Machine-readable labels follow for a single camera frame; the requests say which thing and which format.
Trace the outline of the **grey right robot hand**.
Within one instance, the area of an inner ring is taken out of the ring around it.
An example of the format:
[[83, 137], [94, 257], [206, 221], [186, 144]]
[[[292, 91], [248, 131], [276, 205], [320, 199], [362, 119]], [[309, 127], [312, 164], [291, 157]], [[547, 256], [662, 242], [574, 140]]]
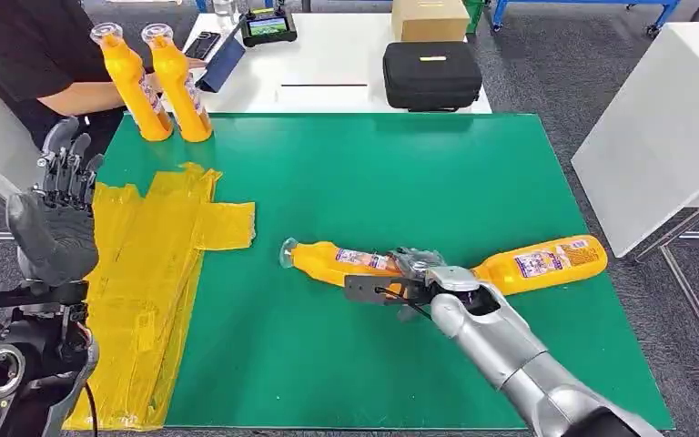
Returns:
[[424, 279], [427, 269], [447, 265], [437, 250], [398, 247], [391, 250], [389, 255], [407, 279]]

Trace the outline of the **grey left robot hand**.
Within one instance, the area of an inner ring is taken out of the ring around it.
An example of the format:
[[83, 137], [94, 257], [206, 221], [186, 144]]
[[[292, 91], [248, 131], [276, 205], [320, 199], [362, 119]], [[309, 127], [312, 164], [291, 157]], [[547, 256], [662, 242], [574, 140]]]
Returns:
[[93, 197], [103, 156], [84, 160], [90, 145], [76, 117], [60, 120], [36, 161], [43, 177], [6, 201], [6, 224], [28, 279], [59, 286], [83, 279], [98, 263]]

